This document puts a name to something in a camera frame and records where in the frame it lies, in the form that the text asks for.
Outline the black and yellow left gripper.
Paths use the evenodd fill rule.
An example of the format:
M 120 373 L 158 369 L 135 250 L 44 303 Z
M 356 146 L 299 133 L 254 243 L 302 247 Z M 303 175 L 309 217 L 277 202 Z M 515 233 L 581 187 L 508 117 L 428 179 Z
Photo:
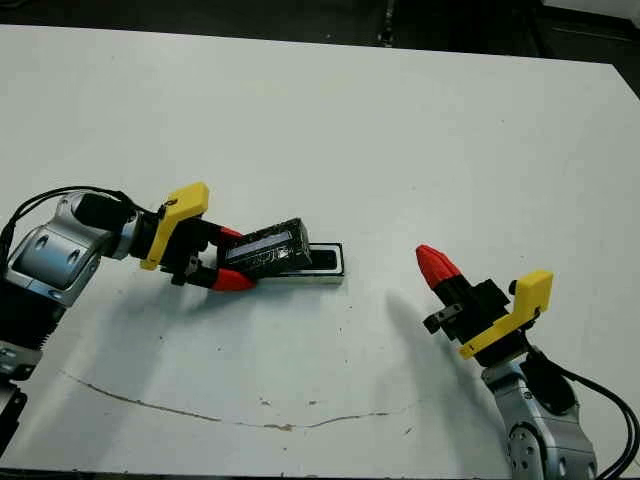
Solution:
M 237 292 L 253 289 L 256 282 L 243 273 L 225 268 L 199 266 L 198 252 L 209 242 L 228 245 L 243 235 L 202 219 L 208 209 L 209 188 L 203 182 L 181 187 L 168 194 L 155 214 L 155 229 L 149 248 L 140 259 L 143 270 L 160 268 L 171 275 L 171 283 L 192 284 L 213 291 Z

